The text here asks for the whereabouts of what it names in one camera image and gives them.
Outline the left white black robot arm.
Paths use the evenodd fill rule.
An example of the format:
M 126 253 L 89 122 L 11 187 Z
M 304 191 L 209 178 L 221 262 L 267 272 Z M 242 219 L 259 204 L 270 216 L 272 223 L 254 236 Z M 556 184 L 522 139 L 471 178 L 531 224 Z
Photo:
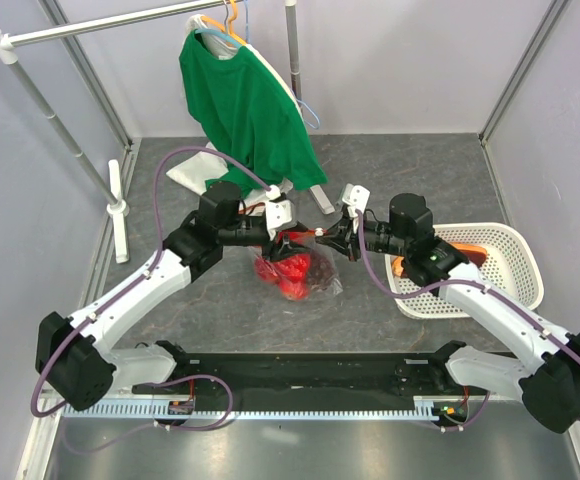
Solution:
M 116 344 L 157 305 L 221 261 L 225 247 L 271 251 L 279 234 L 296 224 L 293 203 L 276 187 L 267 192 L 262 214 L 244 215 L 241 206 L 236 185 L 213 184 L 133 274 L 67 317 L 52 312 L 43 318 L 35 357 L 40 384 L 49 384 L 76 411 L 115 389 L 141 384 L 158 384 L 168 393 L 185 389 L 190 371 L 166 347 L 132 350 Z

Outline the clear orange zip top bag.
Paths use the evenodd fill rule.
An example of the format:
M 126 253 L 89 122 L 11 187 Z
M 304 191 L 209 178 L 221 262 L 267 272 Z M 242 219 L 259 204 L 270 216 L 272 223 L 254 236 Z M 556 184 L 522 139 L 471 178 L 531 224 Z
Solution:
M 342 290 L 332 255 L 317 240 L 324 230 L 283 231 L 271 247 L 250 247 L 257 277 L 287 300 L 337 296 Z

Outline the red apple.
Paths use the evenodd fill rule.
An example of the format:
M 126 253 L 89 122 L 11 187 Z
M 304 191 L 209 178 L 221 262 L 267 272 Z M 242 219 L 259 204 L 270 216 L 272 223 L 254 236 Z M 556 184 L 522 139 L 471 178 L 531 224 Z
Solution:
M 275 269 L 261 257 L 257 257 L 255 259 L 254 271 L 262 281 L 268 284 L 276 285 L 279 281 L 279 277 Z
M 311 255 L 300 253 L 273 263 L 273 267 L 281 280 L 289 282 L 304 282 L 311 267 Z
M 302 282 L 280 282 L 279 290 L 286 299 L 291 301 L 302 300 L 310 293 L 310 289 Z

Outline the dark red grape bunch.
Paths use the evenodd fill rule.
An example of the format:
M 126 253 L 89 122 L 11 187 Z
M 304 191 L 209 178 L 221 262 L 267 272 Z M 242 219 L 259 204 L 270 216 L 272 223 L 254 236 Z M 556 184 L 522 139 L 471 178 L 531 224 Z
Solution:
M 311 290 L 324 291 L 336 280 L 336 270 L 332 261 L 318 252 L 310 256 L 310 267 L 306 274 L 306 284 Z

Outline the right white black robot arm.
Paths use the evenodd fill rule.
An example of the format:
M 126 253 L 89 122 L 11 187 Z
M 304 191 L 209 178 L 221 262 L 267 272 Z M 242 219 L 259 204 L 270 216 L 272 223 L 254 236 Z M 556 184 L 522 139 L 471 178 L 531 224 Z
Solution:
M 369 192 L 354 186 L 344 197 L 341 219 L 316 234 L 318 243 L 350 260 L 369 253 L 399 256 L 416 298 L 430 293 L 468 314 L 494 335 L 511 356 L 453 343 L 446 359 L 428 368 L 437 392 L 474 386 L 521 403 L 548 430 L 564 433 L 580 422 L 580 332 L 541 317 L 487 281 L 479 268 L 434 229 L 424 197 L 398 194 L 386 221 L 369 220 Z

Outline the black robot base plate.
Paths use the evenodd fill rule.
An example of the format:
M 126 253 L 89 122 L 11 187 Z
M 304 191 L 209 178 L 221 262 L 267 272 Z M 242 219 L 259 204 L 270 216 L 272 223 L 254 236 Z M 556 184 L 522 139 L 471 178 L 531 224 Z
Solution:
M 234 408 L 362 410 L 407 408 L 414 398 L 485 395 L 461 387 L 432 353 L 182 353 L 169 377 L 212 375 L 228 384 Z

